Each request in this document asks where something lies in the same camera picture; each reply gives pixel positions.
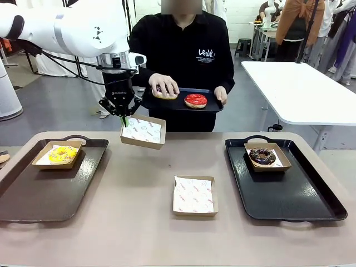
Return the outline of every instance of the red icing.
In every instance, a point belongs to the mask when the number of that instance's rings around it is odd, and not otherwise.
[[[189,104],[193,105],[206,105],[207,104],[207,99],[205,96],[200,95],[198,93],[193,93],[191,95],[187,95],[184,99],[186,102]]]

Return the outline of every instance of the white printed paper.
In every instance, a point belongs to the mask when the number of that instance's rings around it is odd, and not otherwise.
[[[247,150],[247,154],[250,156],[251,149],[246,149],[246,150]],[[280,159],[278,158],[278,155],[277,155],[276,151],[274,149],[272,149],[271,152],[276,156],[276,161],[271,165],[264,165],[264,166],[266,166],[266,167],[270,166],[271,168],[283,167],[283,164],[280,161]]]
[[[186,179],[175,176],[173,211],[187,213],[211,213],[214,205],[211,181]]]
[[[42,158],[40,158],[37,162],[36,165],[53,165],[53,163],[50,161],[50,153],[52,153],[55,149],[59,148],[61,146],[58,145],[53,145],[53,148],[51,150],[49,150],[49,152],[47,152],[46,154],[44,154],[42,156]]]
[[[137,118],[129,118],[127,127],[123,128],[122,136],[159,144],[161,141],[161,128],[162,126],[160,124],[139,120]]]

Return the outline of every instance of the donut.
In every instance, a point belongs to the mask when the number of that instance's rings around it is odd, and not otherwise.
[[[167,92],[167,96],[165,97],[162,93],[161,87],[157,86],[157,95],[155,97],[163,99],[163,100],[174,100],[174,99],[177,99],[178,95],[174,94],[172,96]]]
[[[251,149],[250,158],[261,165],[272,165],[276,161],[276,156],[268,149]]]
[[[191,108],[200,109],[206,107],[207,99],[205,96],[198,93],[187,95],[184,99],[184,103]]]
[[[70,163],[77,154],[77,150],[72,146],[60,146],[54,149],[50,155],[49,160],[52,164],[67,164]]]

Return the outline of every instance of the hand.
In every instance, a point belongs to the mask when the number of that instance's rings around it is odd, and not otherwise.
[[[214,94],[217,100],[221,101],[223,105],[228,102],[228,93],[226,93],[226,89],[223,86],[219,86],[215,89]]]
[[[156,97],[159,92],[158,86],[161,87],[163,97],[167,97],[167,91],[171,96],[179,94],[178,85],[170,76],[155,73],[150,77],[149,84],[152,87],[152,93]]]

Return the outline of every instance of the shirt collar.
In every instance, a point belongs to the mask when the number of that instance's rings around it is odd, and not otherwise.
[[[199,25],[203,25],[203,26],[208,25],[209,22],[207,21],[205,13],[206,12],[203,11],[202,14],[197,14],[191,25],[193,25],[193,24],[199,24]],[[169,28],[169,27],[177,26],[172,15],[162,15],[162,16],[163,16],[162,25],[164,27]]]

